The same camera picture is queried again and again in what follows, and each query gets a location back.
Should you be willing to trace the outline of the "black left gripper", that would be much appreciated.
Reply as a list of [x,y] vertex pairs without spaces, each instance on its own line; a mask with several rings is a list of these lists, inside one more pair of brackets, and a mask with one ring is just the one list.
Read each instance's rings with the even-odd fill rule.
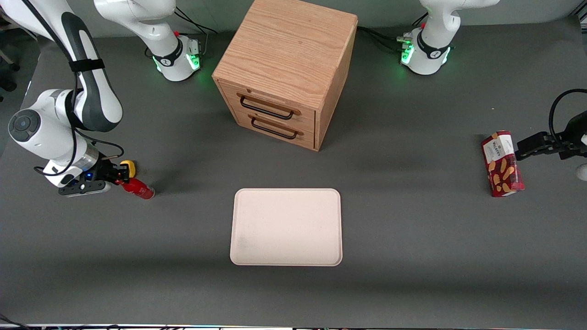
[[583,111],[567,123],[564,131],[557,133],[562,145],[551,143],[547,132],[539,132],[520,140],[516,143],[516,160],[528,159],[528,157],[549,155],[558,153],[561,160],[570,159],[571,157],[587,157],[587,112]]

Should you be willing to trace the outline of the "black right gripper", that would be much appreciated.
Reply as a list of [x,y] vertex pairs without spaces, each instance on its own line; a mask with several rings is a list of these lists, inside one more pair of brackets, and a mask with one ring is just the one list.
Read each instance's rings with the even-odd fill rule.
[[111,182],[116,186],[124,186],[132,178],[132,165],[130,163],[120,163],[116,165],[109,159],[98,159],[96,163],[85,171],[85,180],[87,182],[105,181]]

